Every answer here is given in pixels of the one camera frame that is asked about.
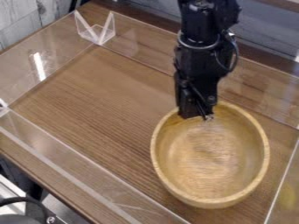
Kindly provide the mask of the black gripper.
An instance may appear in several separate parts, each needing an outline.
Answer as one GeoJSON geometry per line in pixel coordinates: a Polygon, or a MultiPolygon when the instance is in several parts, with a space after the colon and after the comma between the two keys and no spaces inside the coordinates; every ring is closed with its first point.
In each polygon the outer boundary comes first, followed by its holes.
{"type": "Polygon", "coordinates": [[[220,80],[238,64],[232,56],[239,56],[235,41],[222,41],[211,50],[195,50],[183,45],[175,49],[175,99],[183,119],[200,116],[203,120],[214,117],[218,105],[220,80]]]}

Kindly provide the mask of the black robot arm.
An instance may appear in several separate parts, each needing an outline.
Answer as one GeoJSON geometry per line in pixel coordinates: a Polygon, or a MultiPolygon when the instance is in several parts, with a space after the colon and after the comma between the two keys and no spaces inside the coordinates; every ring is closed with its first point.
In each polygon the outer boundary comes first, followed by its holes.
{"type": "Polygon", "coordinates": [[[214,117],[218,85],[239,62],[231,26],[239,22],[238,0],[177,0],[182,28],[173,58],[175,99],[184,119],[214,117]]]}

